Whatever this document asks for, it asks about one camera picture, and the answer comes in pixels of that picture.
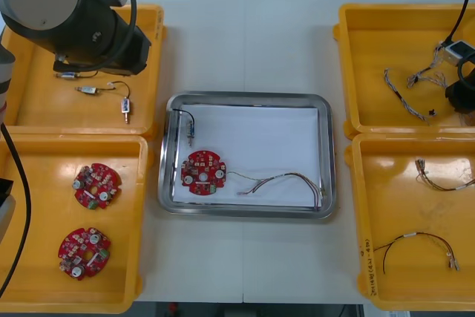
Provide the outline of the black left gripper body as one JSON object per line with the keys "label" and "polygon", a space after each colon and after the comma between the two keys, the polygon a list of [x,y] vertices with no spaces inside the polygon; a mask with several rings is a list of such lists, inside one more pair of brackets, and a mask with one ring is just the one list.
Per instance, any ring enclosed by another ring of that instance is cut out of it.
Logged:
{"label": "black left gripper body", "polygon": [[136,26],[131,42],[125,51],[106,68],[106,73],[120,76],[134,76],[147,66],[151,42]]}

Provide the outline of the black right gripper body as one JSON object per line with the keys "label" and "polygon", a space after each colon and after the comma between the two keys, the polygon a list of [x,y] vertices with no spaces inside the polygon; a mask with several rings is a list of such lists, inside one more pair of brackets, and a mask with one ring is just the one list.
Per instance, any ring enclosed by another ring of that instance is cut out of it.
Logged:
{"label": "black right gripper body", "polygon": [[475,110],[474,90],[467,88],[461,81],[445,89],[445,97],[455,112],[473,112]]}

